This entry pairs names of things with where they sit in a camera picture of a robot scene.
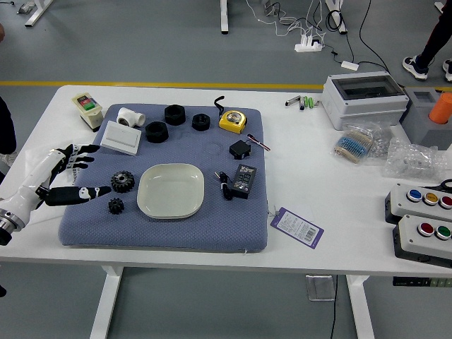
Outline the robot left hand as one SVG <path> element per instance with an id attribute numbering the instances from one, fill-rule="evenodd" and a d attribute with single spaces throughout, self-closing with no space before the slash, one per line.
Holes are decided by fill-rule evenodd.
<path id="1" fill-rule="evenodd" d="M 23 229 L 30 221 L 31 212 L 43 203 L 48 206 L 67 206 L 86 203 L 112 191 L 110 186 L 78 187 L 50 185 L 58 174 L 73 168 L 86 169 L 94 161 L 90 153 L 99 150 L 98 145 L 68 145 L 55 148 L 41 161 L 17 191 L 1 201 L 1 219 L 14 231 Z"/>

